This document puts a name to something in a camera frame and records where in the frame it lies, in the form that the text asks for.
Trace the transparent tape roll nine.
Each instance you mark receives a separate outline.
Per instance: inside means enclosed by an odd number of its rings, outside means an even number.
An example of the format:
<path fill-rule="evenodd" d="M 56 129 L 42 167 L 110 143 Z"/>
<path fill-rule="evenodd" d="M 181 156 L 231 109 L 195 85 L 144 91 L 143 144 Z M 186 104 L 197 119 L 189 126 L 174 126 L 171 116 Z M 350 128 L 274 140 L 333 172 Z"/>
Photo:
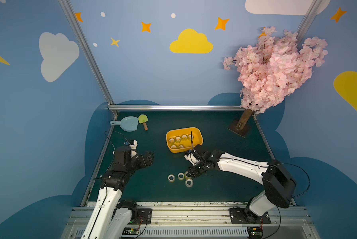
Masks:
<path fill-rule="evenodd" d="M 193 186 L 193 180 L 192 179 L 187 179 L 185 181 L 185 185 L 186 185 L 186 187 L 191 188 Z"/>

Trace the transparent tape roll seven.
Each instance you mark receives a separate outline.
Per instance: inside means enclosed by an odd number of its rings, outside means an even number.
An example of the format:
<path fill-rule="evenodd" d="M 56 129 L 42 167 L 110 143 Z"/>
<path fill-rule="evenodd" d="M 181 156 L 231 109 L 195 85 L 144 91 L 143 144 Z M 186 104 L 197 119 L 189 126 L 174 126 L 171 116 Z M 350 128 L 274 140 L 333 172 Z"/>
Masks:
<path fill-rule="evenodd" d="M 182 172 L 179 173 L 179 174 L 178 174 L 178 179 L 179 179 L 179 180 L 184 180 L 184 179 L 185 179 L 184 173 L 182 173 Z"/>

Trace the transparent tape roll eight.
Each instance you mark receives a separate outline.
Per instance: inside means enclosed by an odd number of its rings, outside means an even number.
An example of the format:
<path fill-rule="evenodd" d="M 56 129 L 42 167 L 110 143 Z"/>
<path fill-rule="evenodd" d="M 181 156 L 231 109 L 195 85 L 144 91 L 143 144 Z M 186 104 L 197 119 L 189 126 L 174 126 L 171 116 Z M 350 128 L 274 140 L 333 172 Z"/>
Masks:
<path fill-rule="evenodd" d="M 176 177 L 175 177 L 173 174 L 170 174 L 170 175 L 168 176 L 168 181 L 169 181 L 170 183 L 174 182 L 175 179 L 176 179 Z"/>

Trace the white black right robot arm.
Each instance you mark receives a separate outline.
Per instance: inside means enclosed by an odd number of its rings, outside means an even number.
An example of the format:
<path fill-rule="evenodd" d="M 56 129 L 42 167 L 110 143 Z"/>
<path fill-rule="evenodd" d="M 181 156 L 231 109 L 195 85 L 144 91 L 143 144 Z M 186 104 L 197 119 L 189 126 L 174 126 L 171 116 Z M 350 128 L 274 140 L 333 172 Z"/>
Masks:
<path fill-rule="evenodd" d="M 184 157 L 192 164 L 187 173 L 191 178 L 198 178 L 210 169 L 218 169 L 250 178 L 263 185 L 264 191 L 251 198 L 243 211 L 245 220 L 250 223 L 275 207 L 290 207 L 297 183 L 284 164 L 277 160 L 252 161 L 220 150 L 209 152 L 200 149 L 190 149 L 185 152 Z"/>

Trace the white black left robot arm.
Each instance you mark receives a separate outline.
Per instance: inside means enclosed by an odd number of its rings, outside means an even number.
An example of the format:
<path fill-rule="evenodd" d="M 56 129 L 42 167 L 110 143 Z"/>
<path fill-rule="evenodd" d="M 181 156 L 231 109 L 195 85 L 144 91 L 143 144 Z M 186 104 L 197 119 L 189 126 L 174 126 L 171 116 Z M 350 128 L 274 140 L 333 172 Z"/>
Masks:
<path fill-rule="evenodd" d="M 134 201 L 121 200 L 125 186 L 136 170 L 153 165 L 154 154 L 117 150 L 104 175 L 94 210 L 82 234 L 83 239 L 119 239 L 125 227 L 137 217 Z"/>

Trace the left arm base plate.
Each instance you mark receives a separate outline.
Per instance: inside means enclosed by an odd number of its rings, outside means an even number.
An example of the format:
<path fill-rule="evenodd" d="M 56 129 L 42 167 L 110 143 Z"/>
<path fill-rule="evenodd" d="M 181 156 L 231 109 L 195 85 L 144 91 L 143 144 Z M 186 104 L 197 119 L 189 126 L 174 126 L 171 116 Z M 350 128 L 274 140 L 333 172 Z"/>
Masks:
<path fill-rule="evenodd" d="M 131 211 L 131 220 L 129 225 L 150 225 L 152 220 L 153 210 L 150 208 L 142 208 Z"/>

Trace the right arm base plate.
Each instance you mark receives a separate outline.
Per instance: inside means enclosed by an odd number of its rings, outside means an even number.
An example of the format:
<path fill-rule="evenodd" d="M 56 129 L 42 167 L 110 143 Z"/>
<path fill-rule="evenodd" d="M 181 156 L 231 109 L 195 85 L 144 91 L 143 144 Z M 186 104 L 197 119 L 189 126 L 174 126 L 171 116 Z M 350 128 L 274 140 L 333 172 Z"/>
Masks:
<path fill-rule="evenodd" d="M 268 213 L 266 212 L 263 216 L 258 217 L 255 214 L 252 213 L 245 213 L 245 209 L 241 209 L 239 207 L 233 207 L 229 208 L 229 217 L 231 220 L 231 223 L 236 225 L 236 224 L 271 224 L 270 217 Z"/>

